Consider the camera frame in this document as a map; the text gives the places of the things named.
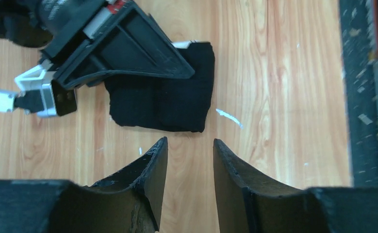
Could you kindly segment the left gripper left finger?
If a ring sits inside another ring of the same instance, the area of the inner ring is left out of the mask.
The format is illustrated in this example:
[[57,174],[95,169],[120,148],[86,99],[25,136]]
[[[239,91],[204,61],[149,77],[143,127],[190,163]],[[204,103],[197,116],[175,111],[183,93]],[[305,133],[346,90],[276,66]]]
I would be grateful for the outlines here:
[[70,180],[0,180],[0,233],[153,233],[160,229],[168,140],[118,172]]

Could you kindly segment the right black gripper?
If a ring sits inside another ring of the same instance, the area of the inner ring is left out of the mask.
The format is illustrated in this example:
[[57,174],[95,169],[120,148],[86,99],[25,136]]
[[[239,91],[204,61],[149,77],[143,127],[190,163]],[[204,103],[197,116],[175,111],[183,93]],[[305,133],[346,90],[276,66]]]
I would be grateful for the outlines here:
[[39,0],[37,24],[52,35],[41,60],[64,61],[53,79],[65,89],[114,75],[189,79],[195,73],[133,0]]

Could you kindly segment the black underwear white waistband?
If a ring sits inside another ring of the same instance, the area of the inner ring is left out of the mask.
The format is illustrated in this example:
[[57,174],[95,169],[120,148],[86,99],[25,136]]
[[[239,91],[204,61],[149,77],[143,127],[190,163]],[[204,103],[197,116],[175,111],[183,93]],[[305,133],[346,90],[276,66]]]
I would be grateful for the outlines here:
[[195,70],[189,79],[118,75],[104,80],[116,124],[168,132],[205,130],[214,88],[213,47],[195,42],[178,51]]

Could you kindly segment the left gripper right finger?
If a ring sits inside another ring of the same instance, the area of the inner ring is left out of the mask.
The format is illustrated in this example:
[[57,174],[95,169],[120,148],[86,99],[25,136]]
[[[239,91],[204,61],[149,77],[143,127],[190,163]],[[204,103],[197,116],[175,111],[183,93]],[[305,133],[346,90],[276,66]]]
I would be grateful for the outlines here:
[[213,146],[215,197],[222,233],[378,233],[378,187],[297,189]]

